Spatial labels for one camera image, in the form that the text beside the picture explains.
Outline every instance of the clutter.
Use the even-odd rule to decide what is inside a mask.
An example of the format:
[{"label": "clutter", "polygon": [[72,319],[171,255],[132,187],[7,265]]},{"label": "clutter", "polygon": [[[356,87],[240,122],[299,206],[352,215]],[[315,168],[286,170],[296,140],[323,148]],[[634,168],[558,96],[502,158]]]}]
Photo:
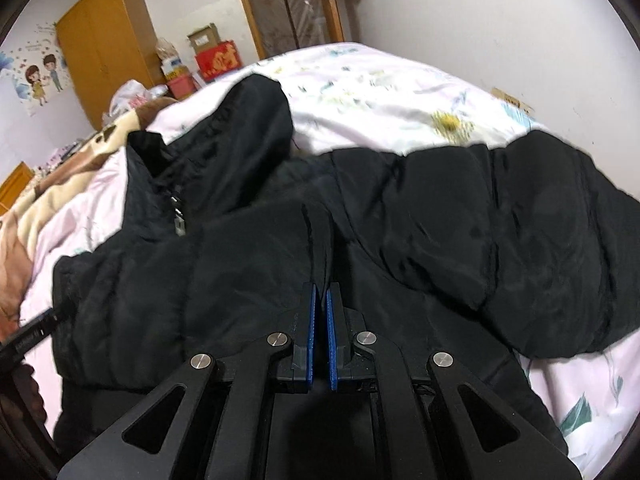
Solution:
[{"label": "clutter", "polygon": [[174,47],[173,43],[169,43],[165,38],[158,39],[158,42],[156,43],[156,54],[158,54],[158,57],[162,61],[176,57],[178,60],[180,59],[178,51]]},{"label": "clutter", "polygon": [[162,60],[162,73],[166,77],[171,72],[175,71],[178,67],[184,66],[182,60],[178,56],[169,57]]},{"label": "clutter", "polygon": [[166,95],[168,91],[169,87],[167,85],[156,85],[149,89],[152,99],[158,99],[159,97]]},{"label": "clutter", "polygon": [[199,70],[196,70],[196,72],[191,74],[191,77],[193,77],[193,81],[194,81],[194,83],[196,83],[196,88],[198,90],[200,90],[201,88],[204,88],[207,85],[207,82],[204,81],[204,78],[200,74]]},{"label": "clutter", "polygon": [[153,94],[142,83],[130,79],[118,88],[111,98],[109,112],[102,114],[102,127],[108,126],[121,115],[151,101],[151,99],[154,99]]},{"label": "clutter", "polygon": [[220,44],[220,35],[218,29],[213,23],[209,23],[207,27],[196,30],[188,36],[196,54],[209,50]]},{"label": "clutter", "polygon": [[233,41],[224,41],[214,48],[197,54],[196,61],[200,67],[202,78],[206,82],[242,67],[240,55]]},{"label": "clutter", "polygon": [[185,75],[188,73],[189,73],[189,69],[181,64],[181,65],[172,67],[172,69],[169,70],[168,72],[164,72],[164,78],[167,81],[171,81],[171,79],[175,79],[177,77],[180,77],[181,75]]},{"label": "clutter", "polygon": [[190,95],[194,94],[197,90],[191,74],[183,74],[167,81],[172,94],[178,101],[186,99]]}]

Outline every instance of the bedsheet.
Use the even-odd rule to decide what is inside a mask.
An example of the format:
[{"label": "bedsheet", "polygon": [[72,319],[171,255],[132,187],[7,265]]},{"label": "bedsheet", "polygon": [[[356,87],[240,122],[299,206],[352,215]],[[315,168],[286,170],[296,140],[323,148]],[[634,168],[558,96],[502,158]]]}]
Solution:
[{"label": "bedsheet", "polygon": [[[532,128],[544,129],[520,110],[436,68],[355,43],[298,50],[227,74],[189,99],[162,110],[149,131],[169,143],[209,115],[240,78],[276,79],[289,99],[293,150],[322,153],[367,146],[408,153],[446,144],[505,145]],[[120,150],[45,227],[38,239],[38,272],[22,306],[28,319],[50,306],[51,272],[64,254],[95,249],[119,229],[126,192],[126,158]],[[631,427],[640,399],[640,332],[603,355],[530,362],[521,358],[586,479],[608,462]],[[51,430],[60,410],[60,378],[50,341],[27,361],[36,369]]]}]

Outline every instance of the red box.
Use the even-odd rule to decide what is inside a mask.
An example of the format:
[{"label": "red box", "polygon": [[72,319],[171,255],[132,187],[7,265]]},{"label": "red box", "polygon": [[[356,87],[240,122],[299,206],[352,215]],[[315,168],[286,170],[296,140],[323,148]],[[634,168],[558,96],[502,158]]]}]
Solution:
[{"label": "red box", "polygon": [[196,55],[200,73],[209,82],[218,76],[242,66],[240,55],[233,41],[223,41],[218,46]]}]

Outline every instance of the wooden cabinet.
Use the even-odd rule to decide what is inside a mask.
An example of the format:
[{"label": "wooden cabinet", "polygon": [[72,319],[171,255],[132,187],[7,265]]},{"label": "wooden cabinet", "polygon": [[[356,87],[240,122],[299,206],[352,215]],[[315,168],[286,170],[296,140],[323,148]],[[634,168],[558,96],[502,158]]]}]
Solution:
[{"label": "wooden cabinet", "polygon": [[12,171],[9,178],[0,186],[0,216],[11,209],[32,178],[33,171],[24,162],[18,164]]},{"label": "wooden cabinet", "polygon": [[80,0],[56,24],[76,93],[99,130],[111,97],[129,79],[164,83],[145,0]]}]

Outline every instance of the cardboard box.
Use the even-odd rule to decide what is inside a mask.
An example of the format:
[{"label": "cardboard box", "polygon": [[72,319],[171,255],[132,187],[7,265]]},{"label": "cardboard box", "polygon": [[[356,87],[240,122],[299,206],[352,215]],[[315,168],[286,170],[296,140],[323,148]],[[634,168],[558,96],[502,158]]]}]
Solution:
[{"label": "cardboard box", "polygon": [[218,34],[216,25],[213,23],[209,23],[205,28],[196,30],[188,37],[196,54],[209,50],[210,48],[220,44],[220,35]]},{"label": "cardboard box", "polygon": [[196,61],[202,78],[206,82],[242,67],[240,55],[233,41],[224,41],[214,48],[199,53]]}]

